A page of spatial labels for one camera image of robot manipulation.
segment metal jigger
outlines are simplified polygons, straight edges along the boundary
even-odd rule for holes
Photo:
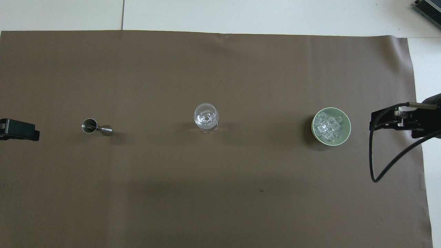
[[[98,130],[104,136],[111,136],[113,133],[113,129],[109,125],[98,126],[96,120],[89,118],[83,121],[81,128],[85,133],[93,133]]]

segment white table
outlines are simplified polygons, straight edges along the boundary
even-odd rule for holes
[[[417,101],[422,101],[441,92],[441,30],[413,10],[412,2],[0,0],[0,30],[124,29],[406,37]],[[441,248],[441,140],[431,139],[422,147],[433,245]]]

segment black cable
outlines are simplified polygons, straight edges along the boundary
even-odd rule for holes
[[[397,107],[402,107],[402,106],[409,106],[409,103],[400,103],[400,104],[396,104],[394,106],[385,108],[383,111],[381,111],[377,117],[372,121],[372,123],[370,124],[370,133],[369,133],[369,169],[370,169],[370,177],[372,179],[372,181],[374,183],[377,183],[385,174],[386,172],[392,167],[392,165],[394,165],[402,156],[404,156],[408,151],[412,150],[413,148],[415,148],[417,145],[435,137],[441,134],[441,130],[432,132],[428,135],[426,135],[424,138],[419,139],[418,141],[414,142],[413,144],[411,144],[410,146],[406,147],[406,149],[404,149],[402,152],[400,152],[397,156],[395,156],[392,161],[384,168],[384,170],[380,173],[380,175],[378,175],[377,178],[375,178],[374,176],[374,168],[372,166],[372,139],[374,137],[374,131],[375,131],[375,126],[377,125],[378,121],[380,120],[381,117],[383,117],[383,115],[385,115],[387,112],[389,112],[390,110],[397,108]]]

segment green bowl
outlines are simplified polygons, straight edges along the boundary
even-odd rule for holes
[[[320,114],[321,112],[325,112],[329,116],[334,116],[334,117],[341,116],[343,121],[340,123],[340,126],[341,126],[341,130],[343,131],[343,134],[340,138],[336,139],[335,141],[328,141],[325,138],[323,138],[322,136],[317,137],[317,134],[315,133],[316,131],[314,130],[314,120],[317,118],[317,115]],[[317,114],[315,114],[314,118],[312,119],[311,131],[312,131],[312,134],[314,135],[314,137],[318,141],[320,141],[321,143],[323,143],[327,146],[338,146],[338,145],[343,144],[349,138],[349,135],[351,134],[351,122],[350,122],[348,116],[340,109],[333,108],[333,107],[324,108],[324,109],[318,111]]]

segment bowl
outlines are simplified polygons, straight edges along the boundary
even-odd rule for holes
[[[338,124],[340,125],[339,129],[340,129],[341,133],[338,136],[338,138],[335,138],[335,141],[327,140],[325,137],[323,137],[320,134],[318,129],[314,128],[314,121],[319,122],[320,117],[318,115],[320,113],[325,113],[330,117],[334,117],[335,119],[339,116],[341,117],[341,122],[338,122]],[[321,143],[323,143],[327,146],[338,146],[338,145],[343,144],[349,138],[349,135],[351,134],[351,122],[350,122],[348,116],[340,109],[328,107],[328,108],[321,109],[320,111],[317,112],[317,114],[315,114],[315,116],[311,122],[311,131],[312,131],[312,134],[314,135],[314,137],[318,141],[320,141]]]

